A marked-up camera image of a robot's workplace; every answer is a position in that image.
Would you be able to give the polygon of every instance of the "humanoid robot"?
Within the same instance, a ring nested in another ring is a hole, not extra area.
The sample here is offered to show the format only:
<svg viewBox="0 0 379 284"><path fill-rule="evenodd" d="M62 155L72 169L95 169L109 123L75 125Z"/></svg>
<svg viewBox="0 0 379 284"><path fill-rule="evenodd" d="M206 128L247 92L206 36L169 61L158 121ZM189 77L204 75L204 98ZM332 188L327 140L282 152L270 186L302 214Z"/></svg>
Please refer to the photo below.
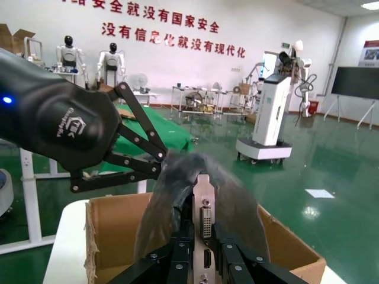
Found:
<svg viewBox="0 0 379 284"><path fill-rule="evenodd" d="M120 82L117 80L119 74L118 68L120 68L122 80L125 79L125 65L124 55L121 52L117 52L117 45L111 43L109 45L109 51L100 52L99 63L97 64L96 81L98 88L100 87L101 70L104 68L104 83L111 87L116 87Z"/></svg>
<svg viewBox="0 0 379 284"><path fill-rule="evenodd" d="M83 71L85 87L88 89L88 74L86 72L86 64L84 63L83 57L84 52L81 49L74 47L73 38L70 35L65 36L65 45L57 46L57 66L58 72L72 72L73 69L76 69L76 63L79 62L81 69Z"/></svg>

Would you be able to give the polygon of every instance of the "hdmi port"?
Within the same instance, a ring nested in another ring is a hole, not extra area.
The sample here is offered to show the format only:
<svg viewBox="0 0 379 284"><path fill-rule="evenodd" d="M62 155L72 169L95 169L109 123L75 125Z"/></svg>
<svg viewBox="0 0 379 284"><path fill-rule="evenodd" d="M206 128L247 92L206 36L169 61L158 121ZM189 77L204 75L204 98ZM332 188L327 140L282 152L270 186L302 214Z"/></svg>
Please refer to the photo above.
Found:
<svg viewBox="0 0 379 284"><path fill-rule="evenodd" d="M209 269L211 267L211 251L204 250L204 268Z"/></svg>

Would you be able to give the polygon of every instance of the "green epoxy floor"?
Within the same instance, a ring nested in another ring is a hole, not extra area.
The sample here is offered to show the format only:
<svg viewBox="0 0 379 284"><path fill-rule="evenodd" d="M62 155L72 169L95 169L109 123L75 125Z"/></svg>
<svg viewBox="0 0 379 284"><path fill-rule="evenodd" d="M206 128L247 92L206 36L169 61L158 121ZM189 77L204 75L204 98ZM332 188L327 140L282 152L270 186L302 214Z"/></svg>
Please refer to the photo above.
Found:
<svg viewBox="0 0 379 284"><path fill-rule="evenodd" d="M159 110L169 117L169 111ZM289 117L286 139L293 154L282 166L252 166L237 161L237 136L250 135L251 124L238 117L190 117L173 120L199 137L196 151L214 156L243 180L258 201L308 245L348 284L379 279L379 132L330 118L316 117L312 127L297 127ZM34 155L36 172L48 171L44 157ZM13 210L0 218L0 244L27 239L21 166L17 149L0 148L0 168L13 178ZM149 181L149 189L154 182ZM136 192L135 185L72 194L67 180L38 181L43 235L56 232L69 203L106 194ZM315 199L305 189L326 189L335 199ZM0 256L0 283L42 283L51 246Z"/></svg>

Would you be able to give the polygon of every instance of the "logo on robot arm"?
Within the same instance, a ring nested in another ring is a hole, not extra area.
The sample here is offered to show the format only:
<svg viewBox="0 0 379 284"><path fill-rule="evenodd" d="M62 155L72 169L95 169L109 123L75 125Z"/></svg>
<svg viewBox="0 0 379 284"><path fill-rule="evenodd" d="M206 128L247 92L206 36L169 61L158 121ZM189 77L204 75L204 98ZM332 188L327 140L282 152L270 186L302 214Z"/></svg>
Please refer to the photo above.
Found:
<svg viewBox="0 0 379 284"><path fill-rule="evenodd" d="M58 126L58 132L56 137L61 137L63 130L68 131L68 136L75 138L76 135L81 135L86 127L85 122L81 117L69 117L74 112L73 108L69 108L65 116L62 118L61 123Z"/></svg>
<svg viewBox="0 0 379 284"><path fill-rule="evenodd" d="M70 117L66 123L66 130L69 130L69 137L75 138L75 134L81 135L86 124L81 117Z"/></svg>

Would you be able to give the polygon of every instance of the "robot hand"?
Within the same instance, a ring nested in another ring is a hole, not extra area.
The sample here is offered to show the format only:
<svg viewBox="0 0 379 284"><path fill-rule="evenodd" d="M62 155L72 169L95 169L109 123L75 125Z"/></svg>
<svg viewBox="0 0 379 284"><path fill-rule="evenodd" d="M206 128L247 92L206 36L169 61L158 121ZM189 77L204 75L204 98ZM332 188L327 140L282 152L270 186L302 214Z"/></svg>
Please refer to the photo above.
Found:
<svg viewBox="0 0 379 284"><path fill-rule="evenodd" d="M127 101L148 140L122 124L112 103L118 98ZM0 124L0 138L59 162L70 172L74 192L156 179L167 153L126 83L109 93L86 91L3 49L0 49L0 121L7 122ZM119 135L157 162L113 153ZM135 172L83 177L82 169L103 160L127 165Z"/></svg>

